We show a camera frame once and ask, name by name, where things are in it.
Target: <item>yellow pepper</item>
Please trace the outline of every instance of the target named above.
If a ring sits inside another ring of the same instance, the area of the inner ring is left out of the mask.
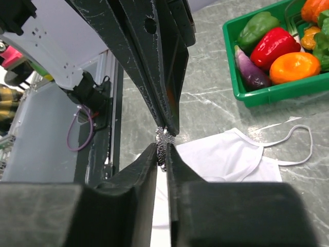
[[[277,58],[269,71],[274,85],[320,74],[321,64],[310,53],[292,52]]]
[[[316,42],[314,35],[321,32],[319,27],[313,26],[304,31],[304,37],[301,40],[301,45],[307,50],[314,50]]]

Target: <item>screw hole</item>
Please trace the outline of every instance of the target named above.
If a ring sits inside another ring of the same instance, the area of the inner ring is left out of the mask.
[[[146,32],[149,34],[155,34],[156,32],[156,22],[151,18],[146,18],[144,21],[144,27]]]

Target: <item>white cloth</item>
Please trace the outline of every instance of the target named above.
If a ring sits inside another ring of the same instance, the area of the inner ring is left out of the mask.
[[[310,136],[309,156],[300,162],[277,161],[264,157],[264,147],[282,143],[297,128]],[[278,142],[257,143],[238,129],[178,145],[182,160],[208,182],[281,182],[279,166],[298,165],[312,155],[313,138],[308,126],[296,125]],[[167,176],[158,168],[151,247],[170,247]]]

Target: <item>white strap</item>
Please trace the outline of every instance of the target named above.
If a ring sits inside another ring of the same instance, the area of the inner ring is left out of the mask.
[[[302,160],[302,161],[298,161],[298,162],[293,162],[293,161],[277,161],[276,160],[276,163],[279,165],[279,166],[294,166],[294,165],[300,165],[300,164],[303,164],[305,163],[306,161],[309,160],[309,158],[312,156],[312,153],[313,153],[313,137],[312,137],[312,133],[310,131],[310,128],[306,125],[296,125],[294,126],[288,133],[288,135],[283,138],[282,140],[279,140],[277,142],[273,142],[273,143],[259,143],[261,146],[263,147],[271,147],[271,146],[275,146],[279,143],[283,143],[285,142],[286,140],[288,140],[291,135],[293,134],[293,132],[295,131],[295,129],[306,129],[309,133],[309,139],[310,139],[310,149],[309,149],[309,155],[306,159]]]

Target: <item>red bell pepper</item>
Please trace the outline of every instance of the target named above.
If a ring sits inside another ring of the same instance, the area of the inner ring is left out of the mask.
[[[259,42],[251,54],[251,61],[264,71],[268,71],[274,61],[287,53],[299,52],[300,44],[281,27],[273,28]]]

